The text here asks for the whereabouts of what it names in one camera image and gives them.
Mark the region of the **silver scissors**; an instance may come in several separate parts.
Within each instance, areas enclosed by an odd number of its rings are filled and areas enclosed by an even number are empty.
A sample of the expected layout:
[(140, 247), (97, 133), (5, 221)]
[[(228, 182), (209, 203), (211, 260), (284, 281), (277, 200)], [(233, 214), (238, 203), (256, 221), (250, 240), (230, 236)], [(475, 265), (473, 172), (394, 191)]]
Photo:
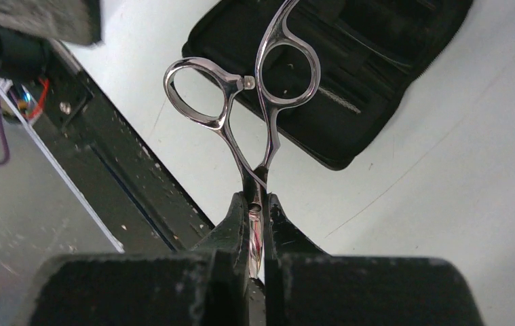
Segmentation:
[[(227, 192), (239, 192), (246, 201), (244, 258), (252, 278), (263, 263), (267, 179), (281, 146), (278, 118), (308, 103), (321, 81), (316, 51), (288, 27), (296, 7), (296, 1), (283, 1), (275, 8), (250, 53), (249, 70), (235, 72), (210, 58), (186, 56), (169, 65), (162, 84), (167, 104), (196, 131), (195, 170), (187, 189), (211, 219), (224, 210)], [(267, 63), (280, 50), (295, 51), (306, 65), (305, 85), (294, 96), (276, 94), (265, 79)]]

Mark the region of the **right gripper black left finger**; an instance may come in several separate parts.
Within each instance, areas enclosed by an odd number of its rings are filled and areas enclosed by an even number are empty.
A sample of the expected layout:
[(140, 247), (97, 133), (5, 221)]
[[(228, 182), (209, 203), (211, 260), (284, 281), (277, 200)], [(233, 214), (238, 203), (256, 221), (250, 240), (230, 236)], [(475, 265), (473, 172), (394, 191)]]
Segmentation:
[(248, 203), (234, 193), (225, 218), (194, 250), (208, 254), (203, 325), (248, 324)]

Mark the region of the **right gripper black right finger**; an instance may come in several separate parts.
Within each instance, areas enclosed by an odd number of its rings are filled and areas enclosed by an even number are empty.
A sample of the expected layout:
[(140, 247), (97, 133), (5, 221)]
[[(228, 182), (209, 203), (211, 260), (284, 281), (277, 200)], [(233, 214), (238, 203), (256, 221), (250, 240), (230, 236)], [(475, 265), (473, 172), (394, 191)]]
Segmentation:
[(267, 195), (264, 214), (265, 317), (267, 325), (285, 325), (280, 258), (284, 253), (325, 254), (287, 218), (276, 194)]

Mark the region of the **black zippered tool case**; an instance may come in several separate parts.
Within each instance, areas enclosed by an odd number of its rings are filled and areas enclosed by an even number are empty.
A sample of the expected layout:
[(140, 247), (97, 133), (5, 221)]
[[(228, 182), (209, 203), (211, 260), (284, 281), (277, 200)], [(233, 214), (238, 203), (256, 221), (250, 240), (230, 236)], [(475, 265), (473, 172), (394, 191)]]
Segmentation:
[[(252, 66), (258, 34), (283, 1), (219, 1), (192, 28), (182, 56), (203, 56), (235, 72)], [(408, 87), (445, 49), (474, 1), (299, 1), (289, 29), (317, 52), (320, 86), (361, 114), (317, 91), (306, 105), (283, 112), (281, 134), (330, 170), (343, 170), (395, 114)], [(276, 94), (305, 85), (305, 62), (280, 50), (265, 67)]]

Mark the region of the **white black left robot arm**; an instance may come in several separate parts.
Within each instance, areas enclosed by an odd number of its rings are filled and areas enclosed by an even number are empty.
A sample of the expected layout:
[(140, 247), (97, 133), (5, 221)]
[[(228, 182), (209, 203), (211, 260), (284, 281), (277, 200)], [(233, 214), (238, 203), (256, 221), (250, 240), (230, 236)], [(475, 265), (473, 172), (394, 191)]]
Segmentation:
[(30, 82), (52, 61), (52, 41), (102, 39), (100, 1), (0, 1), (0, 78)]

